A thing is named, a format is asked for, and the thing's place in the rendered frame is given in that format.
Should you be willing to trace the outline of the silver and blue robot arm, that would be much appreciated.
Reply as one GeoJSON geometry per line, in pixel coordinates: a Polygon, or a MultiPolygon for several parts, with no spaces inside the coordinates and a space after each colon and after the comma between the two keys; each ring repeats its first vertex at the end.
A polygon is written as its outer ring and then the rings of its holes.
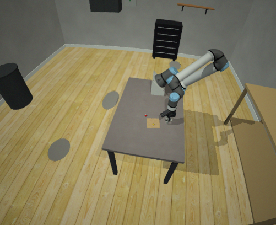
{"type": "Polygon", "coordinates": [[[210,49],[204,56],[190,64],[181,72],[178,72],[175,67],[170,67],[163,73],[155,75],[155,80],[160,87],[164,87],[168,84],[173,92],[169,96],[169,102],[167,105],[168,109],[160,114],[161,117],[164,117],[171,113],[171,111],[176,110],[177,103],[184,96],[188,85],[195,83],[215,72],[222,72],[228,67],[229,63],[223,52],[217,49],[210,49]],[[201,68],[209,61],[214,62],[201,68]]]}

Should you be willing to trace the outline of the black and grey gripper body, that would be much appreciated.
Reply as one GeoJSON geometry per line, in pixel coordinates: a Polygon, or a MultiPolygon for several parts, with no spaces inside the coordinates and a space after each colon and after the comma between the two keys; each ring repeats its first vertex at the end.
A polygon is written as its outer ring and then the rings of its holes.
{"type": "Polygon", "coordinates": [[[169,118],[169,117],[175,117],[175,116],[176,116],[176,110],[171,111],[171,113],[169,113],[169,114],[167,115],[168,118],[169,118]]]}

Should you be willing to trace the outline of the tan mat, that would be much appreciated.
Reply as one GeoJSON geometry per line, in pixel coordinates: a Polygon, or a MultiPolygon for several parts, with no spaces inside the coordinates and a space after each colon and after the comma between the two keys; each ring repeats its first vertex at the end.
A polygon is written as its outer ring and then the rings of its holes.
{"type": "Polygon", "coordinates": [[[159,119],[147,118],[147,128],[160,128],[159,119]]]}

